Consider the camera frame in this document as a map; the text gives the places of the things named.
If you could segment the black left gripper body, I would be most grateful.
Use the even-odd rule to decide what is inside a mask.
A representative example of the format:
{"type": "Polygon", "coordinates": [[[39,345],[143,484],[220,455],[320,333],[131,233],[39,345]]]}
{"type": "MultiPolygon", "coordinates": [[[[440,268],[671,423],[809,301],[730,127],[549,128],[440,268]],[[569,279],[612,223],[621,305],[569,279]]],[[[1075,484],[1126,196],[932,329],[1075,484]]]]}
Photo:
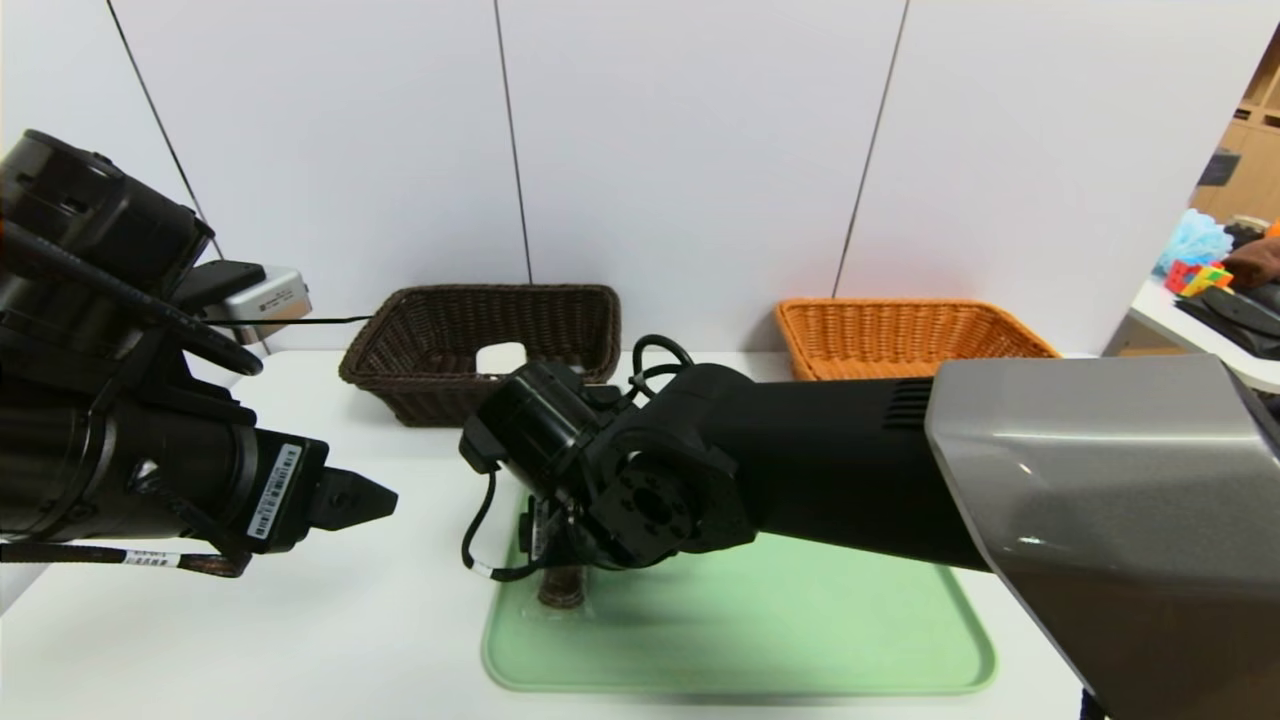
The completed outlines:
{"type": "Polygon", "coordinates": [[[157,437],[161,487],[200,510],[237,550],[280,553],[307,536],[325,443],[261,427],[252,410],[230,418],[164,413],[157,437]]]}

